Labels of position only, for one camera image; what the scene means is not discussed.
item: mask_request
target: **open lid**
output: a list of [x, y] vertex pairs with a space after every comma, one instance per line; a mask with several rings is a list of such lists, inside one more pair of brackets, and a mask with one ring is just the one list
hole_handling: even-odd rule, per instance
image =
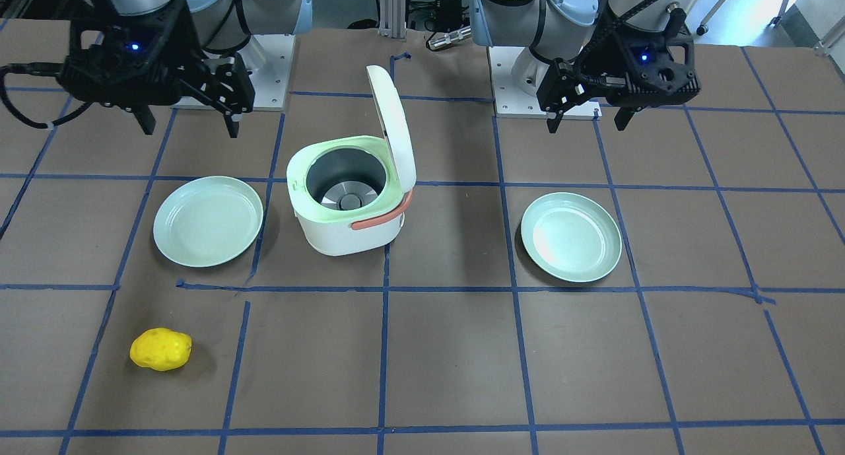
[[407, 193], [417, 183], [417, 165], [414, 164], [411, 134], [405, 121], [405, 110], [399, 101], [399, 92], [383, 67], [367, 66], [367, 75], [378, 110], [378, 121], [381, 123], [387, 148], [399, 176], [399, 186], [403, 193]]

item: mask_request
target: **metal mounting plate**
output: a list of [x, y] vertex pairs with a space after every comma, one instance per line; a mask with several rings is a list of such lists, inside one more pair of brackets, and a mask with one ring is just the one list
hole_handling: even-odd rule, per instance
[[[496, 115], [507, 118], [546, 119], [546, 112], [540, 110], [536, 96], [529, 96], [514, 83], [510, 75], [516, 58], [525, 47], [489, 47], [490, 78], [492, 94], [496, 99]], [[564, 120], [592, 120], [595, 113], [601, 117], [598, 100], [590, 100], [564, 113]]]
[[[241, 51], [250, 80], [255, 88], [253, 110], [258, 112], [284, 112], [287, 103], [287, 88], [290, 83], [290, 68], [296, 36], [253, 36], [257, 45], [248, 45]], [[173, 108], [190, 110], [211, 110], [199, 101], [184, 97]]]

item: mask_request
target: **black cable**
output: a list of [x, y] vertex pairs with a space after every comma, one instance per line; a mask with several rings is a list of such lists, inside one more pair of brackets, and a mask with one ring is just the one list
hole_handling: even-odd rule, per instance
[[627, 22], [628, 19], [633, 18], [633, 16], [639, 15], [639, 13], [645, 10], [646, 7], [652, 6], [652, 4], [657, 3], [658, 1], [659, 0], [640, 1], [636, 4], [636, 6], [631, 7], [631, 9], [629, 9], [627, 12], [616, 18], [616, 20], [607, 25], [607, 27], [603, 28], [603, 30], [597, 31], [597, 33], [593, 34], [590, 41], [586, 44], [586, 46], [584, 46], [584, 48], [578, 54], [578, 57], [576, 57], [576, 60], [574, 60], [574, 63], [572, 65], [572, 70], [576, 74], [577, 79], [582, 80], [582, 82], [586, 82], [588, 84], [598, 84], [598, 78], [583, 75], [580, 72], [580, 68], [582, 67], [584, 59], [590, 54], [590, 52], [592, 52], [593, 49], [595, 49], [595, 47], [597, 47], [600, 43], [604, 42], [607, 37], [610, 37], [610, 34], [612, 34], [613, 31], [618, 30], [618, 28], [621, 27], [622, 24]]
[[8, 73], [26, 73], [29, 75], [34, 75], [37, 77], [57, 77], [58, 71], [61, 70], [61, 64], [52, 64], [52, 63], [31, 63], [31, 64], [9, 64], [8, 66], [0, 67], [0, 100], [3, 101], [3, 105], [6, 105], [6, 109], [9, 110], [9, 113], [12, 114], [13, 117], [17, 118], [21, 123], [39, 129], [46, 129], [49, 127], [57, 127], [61, 124], [65, 124], [79, 115], [82, 115], [89, 106], [91, 106], [91, 102], [87, 101], [82, 103], [79, 108], [75, 111], [70, 112], [69, 114], [65, 115], [64, 117], [57, 118], [55, 121], [51, 123], [40, 123], [35, 122], [27, 118], [23, 113], [21, 113], [15, 106], [12, 105], [12, 100], [9, 100], [9, 93], [6, 91], [6, 74]]
[[375, 22], [381, 24], [381, 1], [375, 0]]

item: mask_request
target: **blue tape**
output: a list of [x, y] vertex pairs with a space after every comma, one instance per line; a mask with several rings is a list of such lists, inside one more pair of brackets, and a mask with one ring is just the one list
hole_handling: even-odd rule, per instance
[[607, 184], [589, 184], [589, 182], [505, 182], [505, 188], [592, 188], [606, 190]]
[[845, 425], [845, 419], [813, 419], [814, 425]]
[[[264, 292], [264, 293], [346, 293], [383, 292], [384, 287], [238, 287], [230, 285], [208, 285], [202, 283], [186, 283], [178, 280], [176, 287], [185, 290], [229, 290], [232, 292]], [[519, 293], [637, 293], [638, 291], [658, 292], [698, 292], [698, 293], [733, 293], [748, 298], [761, 298], [763, 302], [776, 304], [775, 299], [763, 296], [755, 296], [750, 289], [741, 287], [695, 287], [695, 286], [664, 286], [664, 287], [407, 287], [390, 286], [390, 292], [402, 293], [509, 293], [516, 290]], [[845, 293], [845, 289], [761, 289], [772, 293]]]
[[812, 287], [760, 287], [770, 293], [845, 293], [845, 289], [813, 289]]
[[788, 115], [845, 115], [845, 112], [826, 112], [822, 110], [778, 110], [778, 113], [787, 113]]
[[672, 403], [672, 395], [669, 393], [669, 385], [666, 380], [666, 372], [663, 370], [663, 361], [660, 358], [660, 350], [658, 349], [658, 339], [654, 334], [652, 326], [652, 317], [648, 314], [648, 305], [646, 304], [646, 297], [643, 295], [642, 286], [640, 286], [640, 276], [636, 271], [636, 262], [634, 262], [634, 254], [631, 250], [630, 239], [628, 239], [628, 230], [625, 227], [625, 220], [622, 217], [622, 206], [619, 205], [619, 197], [616, 195], [616, 188], [613, 185], [613, 176], [610, 173], [610, 163], [607, 160], [607, 153], [604, 149], [604, 141], [601, 139], [601, 131], [598, 128], [598, 121], [592, 122], [592, 128], [595, 132], [595, 139], [598, 142], [598, 151], [601, 154], [601, 163], [604, 165], [604, 173], [607, 176], [607, 184], [610, 186], [610, 196], [613, 198], [613, 207], [616, 209], [616, 217], [619, 220], [619, 233], [622, 234], [622, 241], [625, 243], [625, 252], [628, 254], [628, 263], [631, 267], [631, 277], [634, 279], [634, 286], [637, 289], [637, 299], [640, 301], [640, 311], [642, 311], [643, 320], [646, 323], [646, 331], [648, 332], [649, 344], [652, 346], [652, 355], [654, 355], [654, 362], [658, 366], [658, 376], [660, 377], [660, 386], [663, 388], [663, 398], [666, 400], [666, 410], [669, 413], [669, 421], [672, 424], [672, 432], [675, 436], [675, 445], [678, 446], [678, 453], [685, 455], [684, 441], [681, 439], [681, 431], [678, 426], [678, 417], [675, 415], [675, 407]]
[[805, 419], [737, 419], [737, 420], [691, 420], [679, 422], [682, 429], [708, 429], [714, 427], [788, 427], [806, 425]]
[[610, 422], [606, 424], [544, 424], [538, 425], [538, 431], [646, 431], [672, 428], [671, 422]]
[[72, 437], [219, 437], [220, 429], [117, 429], [78, 430]]
[[64, 431], [0, 431], [0, 438], [61, 437]]
[[0, 290], [61, 290], [73, 292], [102, 292], [117, 290], [117, 285], [61, 285], [37, 283], [0, 283]]
[[[754, 280], [754, 274], [751, 272], [751, 264], [748, 262], [748, 256], [745, 254], [745, 247], [742, 245], [742, 240], [739, 238], [739, 231], [737, 231], [736, 225], [733, 223], [733, 217], [731, 216], [730, 209], [727, 208], [727, 202], [725, 201], [725, 196], [722, 194], [722, 191], [719, 190], [719, 181], [716, 179], [716, 173], [713, 171], [713, 166], [710, 165], [710, 158], [707, 157], [707, 152], [704, 150], [704, 142], [701, 141], [701, 136], [698, 134], [698, 130], [695, 127], [695, 122], [692, 119], [692, 114], [689, 113], [689, 109], [685, 106], [684, 113], [686, 115], [687, 121], [689, 122], [689, 127], [692, 128], [692, 134], [695, 136], [695, 142], [698, 144], [698, 148], [701, 151], [701, 157], [704, 158], [704, 164], [707, 166], [707, 172], [710, 173], [710, 179], [713, 181], [713, 186], [716, 187], [716, 195], [719, 198], [719, 202], [722, 203], [722, 209], [725, 212], [725, 218], [727, 219], [727, 225], [730, 226], [731, 233], [733, 233], [733, 239], [736, 241], [737, 247], [739, 247], [739, 256], [742, 257], [742, 263], [745, 266], [745, 273], [748, 275], [748, 280], [751, 283], [751, 289], [757, 295], [757, 282]], [[763, 302], [762, 298], [759, 296], [755, 297], [755, 301], [758, 304]]]
[[387, 407], [387, 332], [389, 324], [390, 244], [384, 246], [384, 289], [381, 304], [381, 355], [378, 361], [378, 440], [376, 454], [384, 455], [384, 417]]
[[405, 51], [405, 52], [402, 52], [399, 55], [391, 55], [390, 56], [390, 79], [391, 80], [396, 80], [395, 65], [394, 65], [395, 62], [398, 61], [399, 59], [404, 59], [404, 58], [410, 59], [411, 54], [409, 54], [407, 51]]
[[417, 186], [475, 186], [498, 187], [498, 182], [492, 181], [417, 181]]
[[[757, 84], [760, 85], [760, 89], [763, 90], [763, 94], [766, 96], [766, 100], [768, 100], [769, 105], [772, 106], [772, 111], [774, 111], [775, 116], [778, 117], [778, 123], [781, 124], [781, 128], [784, 130], [784, 134], [787, 137], [787, 140], [790, 142], [790, 146], [792, 146], [793, 152], [795, 153], [795, 157], [797, 157], [797, 160], [801, 163], [801, 167], [803, 169], [803, 172], [807, 175], [809, 183], [813, 185], [814, 190], [818, 190], [818, 184], [816, 184], [812, 173], [809, 172], [809, 167], [807, 166], [806, 161], [803, 160], [801, 152], [797, 148], [797, 145], [795, 145], [795, 140], [790, 134], [787, 125], [784, 123], [784, 118], [781, 117], [781, 113], [778, 111], [778, 107], [775, 106], [775, 102], [772, 100], [772, 96], [769, 95], [769, 91], [766, 89], [766, 85], [763, 85], [763, 80], [760, 78], [760, 74], [757, 73], [757, 69], [755, 69], [754, 63], [751, 63], [751, 57], [749, 57], [748, 52], [745, 51], [745, 47], [740, 47], [740, 50], [745, 56], [745, 61], [751, 68], [751, 72], [754, 73], [754, 78], [757, 79]], [[841, 240], [842, 243], [845, 244], [845, 233], [842, 233], [842, 229], [836, 222], [836, 218], [833, 217], [833, 213], [830, 212], [830, 207], [827, 205], [825, 197], [821, 193], [818, 193], [818, 196], [819, 200], [821, 200], [821, 206], [824, 207], [825, 212], [827, 212], [827, 217], [830, 219], [830, 223], [833, 224], [833, 229], [836, 229], [836, 233], [839, 234], [839, 240]]]
[[230, 437], [240, 436], [372, 436], [374, 427], [297, 427], [229, 429]]
[[292, 90], [290, 94], [292, 96], [372, 98], [372, 94], [349, 94], [345, 92], [302, 92]]
[[6, 87], [10, 92], [64, 92], [64, 88], [54, 87]]
[[223, 415], [223, 431], [220, 434], [220, 445], [217, 446], [218, 455], [226, 453], [226, 440], [229, 435], [229, 425], [232, 421], [232, 409], [235, 407], [235, 392], [238, 391], [238, 377], [241, 374], [241, 359], [244, 356], [244, 342], [247, 339], [247, 325], [250, 323], [251, 306], [250, 302], [244, 302], [244, 316], [241, 319], [241, 332], [238, 335], [238, 350], [235, 352], [232, 381], [229, 383], [229, 396], [226, 398], [226, 413]]
[[[154, 177], [154, 181], [194, 181], [194, 179], [200, 179], [202, 176], [156, 176]], [[268, 182], [267, 178], [243, 178], [238, 177], [239, 179], [244, 182]]]
[[483, 97], [426, 97], [426, 96], [399, 96], [404, 100], [424, 100], [424, 101], [468, 101], [474, 103], [494, 103], [492, 98]]
[[35, 179], [100, 179], [105, 181], [147, 181], [150, 176], [143, 175], [117, 175], [117, 174], [55, 174], [36, 173]]
[[531, 431], [531, 425], [417, 425], [390, 429], [391, 434], [461, 434], [526, 431]]
[[[845, 419], [733, 419], [679, 421], [682, 429], [725, 427], [790, 427], [790, 426], [839, 426]], [[597, 424], [540, 424], [538, 432], [565, 431], [648, 431], [672, 428], [671, 422], [610, 422]], [[413, 425], [392, 427], [254, 427], [229, 429], [229, 437], [244, 436], [372, 436], [381, 432], [389, 434], [443, 434], [443, 433], [492, 433], [528, 432], [528, 425]], [[0, 431], [0, 438], [61, 437], [65, 431]], [[223, 429], [84, 429], [73, 431], [72, 437], [219, 437]]]
[[[70, 107], [72, 99], [73, 97], [67, 96], [67, 100], [64, 101], [64, 106], [61, 107], [61, 112], [59, 113], [61, 117], [64, 117], [64, 115], [67, 113], [67, 109]], [[52, 139], [55, 136], [55, 132], [57, 132], [57, 130], [55, 130], [54, 128], [50, 130], [50, 133], [48, 133], [48, 138], [46, 138], [46, 140], [44, 141], [44, 145], [38, 152], [36, 160], [32, 163], [32, 166], [30, 167], [30, 172], [27, 173], [26, 178], [24, 179], [24, 184], [21, 185], [20, 190], [18, 191], [18, 195], [15, 196], [15, 200], [12, 201], [12, 206], [9, 208], [9, 213], [6, 214], [6, 218], [3, 220], [3, 225], [0, 225], [0, 239], [3, 238], [3, 235], [6, 233], [6, 229], [9, 228], [9, 224], [12, 223], [12, 218], [15, 216], [15, 212], [18, 211], [18, 206], [20, 205], [21, 200], [24, 199], [24, 194], [30, 187], [30, 182], [32, 182], [32, 178], [36, 174], [39, 165], [42, 163], [42, 160], [44, 159], [44, 155], [48, 151], [48, 148], [50, 148], [50, 144], [52, 143]]]
[[510, 292], [514, 301], [514, 320], [516, 323], [516, 343], [520, 352], [520, 368], [522, 369], [522, 386], [525, 392], [525, 410], [528, 416], [528, 430], [531, 437], [531, 453], [538, 455], [540, 448], [537, 443], [537, 427], [534, 419], [534, 400], [531, 397], [531, 380], [528, 377], [528, 359], [525, 355], [525, 333], [522, 330], [522, 311], [520, 310], [520, 294], [516, 284], [516, 264], [514, 259], [514, 244], [510, 236], [510, 216], [508, 214], [508, 194], [504, 186], [504, 165], [502, 160], [502, 146], [498, 136], [498, 121], [492, 116], [492, 138], [496, 146], [496, 166], [498, 169], [498, 190], [502, 200], [502, 215], [504, 217], [504, 241], [508, 249], [508, 271], [510, 272]]
[[[305, 92], [293, 90], [292, 96], [316, 96], [316, 97], [347, 97], [347, 98], [372, 98], [372, 94], [355, 94], [347, 92]], [[399, 96], [404, 100], [427, 100], [427, 101], [471, 101], [479, 103], [493, 103], [491, 98], [483, 97], [429, 97], [429, 96]]]
[[[150, 178], [147, 181], [147, 187], [144, 192], [144, 196], [141, 198], [141, 203], [138, 206], [138, 212], [135, 214], [135, 222], [132, 225], [132, 231], [129, 233], [129, 238], [126, 242], [126, 247], [123, 250], [123, 257], [121, 257], [120, 265], [118, 265], [118, 272], [115, 274], [114, 277], [114, 286], [115, 288], [120, 286], [120, 279], [123, 277], [123, 271], [126, 268], [126, 263], [129, 260], [129, 253], [132, 250], [132, 244], [135, 242], [135, 236], [138, 233], [138, 227], [141, 223], [141, 217], [144, 215], [144, 209], [147, 205], [147, 200], [150, 198], [150, 191], [152, 190], [153, 186], [153, 177], [156, 176], [156, 172], [158, 171], [158, 167], [161, 163], [161, 157], [164, 155], [165, 148], [167, 146], [167, 141], [170, 138], [170, 133], [173, 130], [173, 122], [176, 120], [178, 110], [173, 110], [170, 116], [170, 121], [167, 123], [167, 130], [164, 133], [164, 137], [161, 139], [161, 145], [159, 146], [158, 154], [156, 155], [156, 162], [153, 164], [153, 168], [150, 171]], [[67, 420], [67, 430], [63, 438], [61, 438], [61, 446], [59, 447], [59, 455], [66, 455], [67, 453], [67, 445], [70, 443], [70, 437], [73, 433], [73, 429], [76, 426], [76, 418], [79, 416], [79, 410], [82, 409], [82, 400], [85, 398], [85, 392], [88, 390], [88, 382], [90, 382], [91, 378], [91, 371], [94, 370], [94, 362], [96, 361], [97, 354], [100, 350], [100, 343], [102, 342], [103, 335], [106, 332], [106, 324], [108, 323], [109, 317], [112, 315], [112, 308], [114, 307], [115, 296], [117, 295], [118, 290], [112, 290], [112, 294], [109, 296], [108, 302], [106, 303], [106, 309], [103, 311], [102, 321], [100, 322], [100, 328], [97, 329], [97, 336], [94, 338], [94, 345], [91, 349], [90, 356], [88, 357], [88, 364], [85, 366], [85, 372], [82, 376], [82, 382], [79, 384], [79, 391], [76, 395], [76, 400], [73, 403], [73, 410], [71, 410], [70, 418]]]
[[795, 392], [795, 397], [797, 398], [797, 403], [801, 406], [801, 412], [805, 417], [805, 422], [809, 426], [809, 432], [811, 432], [813, 436], [813, 440], [815, 442], [815, 447], [819, 450], [819, 455], [825, 455], [825, 449], [821, 446], [821, 440], [819, 439], [819, 434], [815, 430], [815, 425], [812, 422], [811, 417], [809, 416], [809, 409], [807, 409], [807, 403], [803, 400], [803, 396], [801, 395], [801, 388], [797, 385], [797, 379], [795, 378], [795, 373], [792, 371], [792, 366], [790, 364], [790, 360], [787, 358], [787, 353], [784, 350], [784, 344], [781, 344], [781, 337], [778, 335], [778, 330], [775, 329], [775, 322], [772, 320], [772, 315], [769, 314], [769, 310], [763, 310], [763, 314], [766, 316], [766, 323], [769, 323], [769, 330], [772, 332], [772, 338], [775, 340], [775, 346], [778, 347], [778, 353], [781, 355], [781, 361], [784, 362], [784, 368], [787, 370], [788, 376], [790, 376], [790, 382], [792, 383], [793, 390]]
[[265, 209], [263, 210], [263, 215], [261, 218], [261, 229], [259, 229], [259, 235], [255, 239], [255, 250], [253, 251], [253, 265], [250, 267], [250, 276], [247, 277], [247, 282], [252, 280], [253, 277], [255, 277], [255, 273], [259, 269], [259, 258], [261, 257], [263, 233], [265, 232], [267, 226], [267, 215], [269, 213], [269, 199], [271, 199], [273, 193], [273, 178], [275, 178], [275, 166], [277, 165], [277, 161], [279, 159], [279, 149], [281, 148], [281, 136], [283, 135], [284, 128], [285, 115], [284, 113], [281, 113], [279, 117], [279, 126], [277, 127], [277, 132], [275, 132], [273, 158], [271, 164], [269, 164], [269, 175], [267, 176], [267, 190], [265, 193]]

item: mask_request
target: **plate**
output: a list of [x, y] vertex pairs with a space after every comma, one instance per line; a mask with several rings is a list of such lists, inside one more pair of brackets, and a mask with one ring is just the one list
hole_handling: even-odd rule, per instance
[[153, 239], [173, 262], [220, 265], [250, 247], [262, 215], [261, 199], [250, 185], [209, 176], [184, 184], [165, 199], [153, 223]]
[[575, 193], [550, 193], [522, 215], [531, 259], [561, 280], [585, 283], [609, 274], [622, 256], [622, 235], [600, 205]]

